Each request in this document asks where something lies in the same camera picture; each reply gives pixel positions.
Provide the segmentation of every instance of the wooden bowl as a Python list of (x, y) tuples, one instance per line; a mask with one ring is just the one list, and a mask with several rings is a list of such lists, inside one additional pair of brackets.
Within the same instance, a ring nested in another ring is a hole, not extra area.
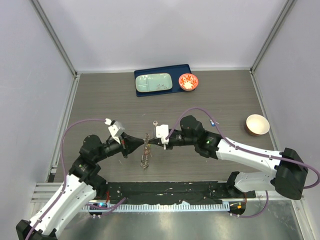
[(245, 121), (245, 129), (252, 136), (260, 136), (269, 132), (270, 124), (265, 117), (252, 114)]
[(179, 85), (185, 91), (195, 90), (198, 84), (198, 78), (191, 73), (185, 73), (179, 77)]

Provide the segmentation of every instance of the gray metal floor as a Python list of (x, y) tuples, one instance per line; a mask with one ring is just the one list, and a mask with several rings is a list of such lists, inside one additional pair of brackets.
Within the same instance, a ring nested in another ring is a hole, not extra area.
[[(264, 201), (247, 203), (246, 214)], [(239, 219), (226, 212), (112, 213), (101, 219), (78, 213), (60, 240), (302, 240), (291, 201), (271, 201), (265, 213)]]
[[(198, 71), (199, 86), (192, 92), (136, 97), (134, 74), (82, 74), (74, 99), (69, 123), (87, 118), (111, 118), (123, 123), (125, 132), (144, 138), (153, 134), (153, 121), (173, 126), (180, 114), (189, 107), (208, 109), (220, 123), (227, 137), (254, 147), (273, 149), (268, 134), (249, 136), (244, 122), (251, 114), (262, 114), (248, 70)], [(191, 112), (203, 126), (215, 132), (204, 113)], [(79, 155), (83, 139), (90, 134), (102, 140), (109, 136), (101, 122), (84, 123), (71, 130), (65, 140), (66, 169)], [(252, 172), (254, 169), (231, 161), (207, 159), (199, 156), (192, 146), (164, 151), (152, 146), (149, 168), (140, 167), (143, 148), (138, 148), (127, 159), (121, 154), (99, 164), (99, 175), (109, 182), (137, 181), (204, 181), (226, 180), (232, 171)], [(62, 182), (62, 166), (58, 166), (55, 182)]]

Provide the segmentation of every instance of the white wall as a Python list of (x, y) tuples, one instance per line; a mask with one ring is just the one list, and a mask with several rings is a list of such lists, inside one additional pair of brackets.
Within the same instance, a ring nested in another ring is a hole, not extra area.
[[(320, 170), (320, 1), (298, 0), (256, 71), (267, 115), (280, 147), (295, 149)], [(315, 180), (309, 172), (307, 182)], [(303, 191), (315, 230), (320, 187)]]
[(46, 180), (72, 75), (27, 0), (0, 1), (0, 239)]
[(249, 68), (286, 0), (40, 0), (78, 71)]

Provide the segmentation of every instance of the patterned bowl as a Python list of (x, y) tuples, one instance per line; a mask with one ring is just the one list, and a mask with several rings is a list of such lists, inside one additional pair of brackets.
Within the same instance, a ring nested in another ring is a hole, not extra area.
[(198, 78), (191, 73), (185, 73), (179, 77), (179, 85), (185, 91), (192, 91), (196, 89), (198, 84)]

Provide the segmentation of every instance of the blue tray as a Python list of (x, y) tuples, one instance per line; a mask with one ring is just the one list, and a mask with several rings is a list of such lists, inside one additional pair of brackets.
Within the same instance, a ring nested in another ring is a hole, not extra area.
[(153, 95), (160, 95), (160, 94), (173, 94), (179, 92), (185, 92), (179, 85), (179, 78), (182, 74), (191, 74), (191, 70), (189, 64), (181, 64), (181, 65), (174, 65), (174, 66), (163, 66), (163, 67), (156, 67), (150, 69), (143, 69), (143, 70), (136, 70), (134, 71), (134, 81), (140, 75), (146, 74), (170, 74), (172, 79), (172, 88), (169, 90), (164, 91), (151, 91), (151, 92), (139, 92), (135, 90), (137, 97), (146, 97), (146, 96), (153, 96)]

